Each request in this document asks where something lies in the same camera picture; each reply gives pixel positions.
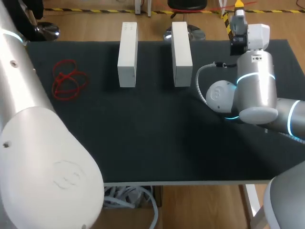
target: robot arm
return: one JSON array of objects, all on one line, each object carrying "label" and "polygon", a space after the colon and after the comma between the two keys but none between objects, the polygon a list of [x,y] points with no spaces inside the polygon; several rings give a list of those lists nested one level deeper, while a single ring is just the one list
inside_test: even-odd
[{"label": "robot arm", "polygon": [[244,123],[291,136],[305,136],[305,102],[277,98],[272,56],[264,51],[269,44],[269,26],[248,25],[240,0],[236,2],[230,26],[231,54],[241,55],[237,60],[236,85],[224,81],[214,83],[206,95],[209,107],[218,113],[239,117]]},{"label": "robot arm", "polygon": [[0,1],[0,193],[18,229],[89,229],[103,179],[56,115]]},{"label": "robot arm", "polygon": [[[229,119],[305,137],[305,102],[277,98],[272,57],[264,51],[270,29],[265,25],[247,25],[240,3],[237,0],[231,21],[231,54],[241,55],[237,61],[236,84],[214,83],[205,103],[215,112],[230,115]],[[264,194],[264,213],[271,229],[305,228],[304,177],[305,162],[302,162],[270,181]]]}]

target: chair base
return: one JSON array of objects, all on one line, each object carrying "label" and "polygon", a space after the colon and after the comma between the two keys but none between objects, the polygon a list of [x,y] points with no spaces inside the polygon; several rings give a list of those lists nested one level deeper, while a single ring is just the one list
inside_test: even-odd
[{"label": "chair base", "polygon": [[[205,40],[205,33],[196,26],[188,25],[187,26],[189,40],[190,41],[203,41]],[[163,35],[165,41],[172,41],[172,27],[168,28]]]},{"label": "chair base", "polygon": [[55,41],[58,39],[61,31],[59,27],[50,22],[38,22],[35,28],[47,41]]}]

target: black table mat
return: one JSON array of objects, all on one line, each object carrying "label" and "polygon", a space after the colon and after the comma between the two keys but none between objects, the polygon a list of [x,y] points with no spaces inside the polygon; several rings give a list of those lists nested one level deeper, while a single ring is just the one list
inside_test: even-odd
[{"label": "black table mat", "polygon": [[[136,88],[120,88],[119,42],[31,42],[28,53],[59,117],[99,165],[104,182],[266,180],[305,160],[305,146],[278,133],[221,119],[196,96],[199,67],[230,57],[229,41],[191,43],[190,88],[173,85],[171,46],[139,42]],[[305,100],[305,78],[287,41],[267,49],[279,97]],[[90,82],[72,101],[51,95],[53,66],[74,59]],[[202,72],[205,95],[236,68]]]}]

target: yellow and black hazard tape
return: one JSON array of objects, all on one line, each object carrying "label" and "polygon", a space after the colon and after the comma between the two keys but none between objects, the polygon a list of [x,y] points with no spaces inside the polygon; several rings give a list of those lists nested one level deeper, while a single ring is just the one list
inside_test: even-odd
[{"label": "yellow and black hazard tape", "polygon": [[[45,11],[73,11],[73,12],[91,12],[91,13],[135,13],[135,10],[82,10],[82,9],[68,9],[68,8],[45,8]],[[247,13],[305,13],[305,10],[245,10]],[[227,13],[233,13],[234,10],[227,10]],[[154,10],[152,14],[173,14],[179,13],[168,10]],[[203,10],[196,13],[215,13],[219,14],[219,11]]]},{"label": "yellow and black hazard tape", "polygon": [[229,39],[231,39],[233,37],[233,32],[230,29],[229,14],[227,12],[223,14],[223,20],[224,20],[225,27],[227,29]]}]

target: white rectangular block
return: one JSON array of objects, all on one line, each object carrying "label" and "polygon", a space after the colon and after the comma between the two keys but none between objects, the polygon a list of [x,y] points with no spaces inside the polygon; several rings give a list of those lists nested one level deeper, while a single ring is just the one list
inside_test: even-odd
[{"label": "white rectangular block", "polygon": [[175,87],[189,87],[193,62],[186,22],[172,23],[172,56]]},{"label": "white rectangular block", "polygon": [[123,22],[118,74],[120,87],[135,87],[138,54],[138,28],[136,22]]}]

